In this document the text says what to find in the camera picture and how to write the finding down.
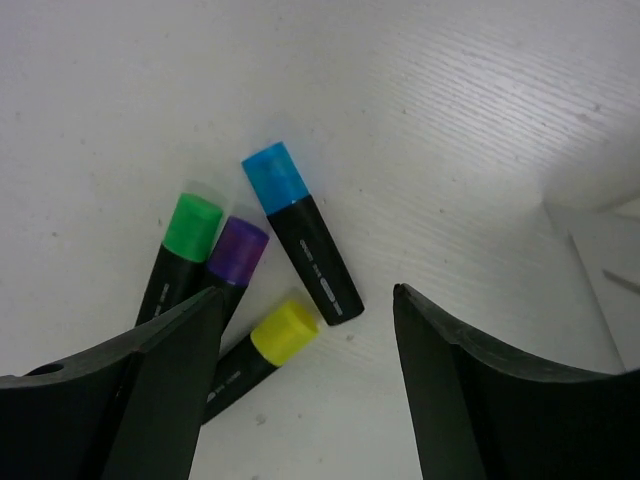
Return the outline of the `yellow cap highlighter marker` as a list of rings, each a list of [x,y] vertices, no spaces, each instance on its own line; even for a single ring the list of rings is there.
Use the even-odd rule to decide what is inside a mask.
[[[254,389],[318,334],[313,313],[295,300],[269,313],[218,361],[202,422],[209,422]]]

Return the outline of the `purple cap highlighter marker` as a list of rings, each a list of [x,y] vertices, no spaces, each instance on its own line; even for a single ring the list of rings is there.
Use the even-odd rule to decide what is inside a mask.
[[[226,328],[268,244],[269,235],[237,216],[229,216],[205,263],[199,289],[215,287],[223,296]]]

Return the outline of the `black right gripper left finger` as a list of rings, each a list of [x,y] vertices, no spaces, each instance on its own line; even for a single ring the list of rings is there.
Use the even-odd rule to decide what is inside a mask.
[[[4,479],[186,479],[223,327],[208,288],[155,319],[1,379]]]

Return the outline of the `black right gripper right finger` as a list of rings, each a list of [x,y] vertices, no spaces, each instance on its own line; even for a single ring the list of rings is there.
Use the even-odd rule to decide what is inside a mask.
[[[635,479],[639,374],[547,360],[393,290],[396,342],[426,479]]]

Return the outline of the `blue cap highlighter marker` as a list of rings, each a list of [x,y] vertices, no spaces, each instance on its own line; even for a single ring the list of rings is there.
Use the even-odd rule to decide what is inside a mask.
[[[275,143],[241,162],[268,222],[316,308],[330,326],[365,311],[318,206],[286,146]]]

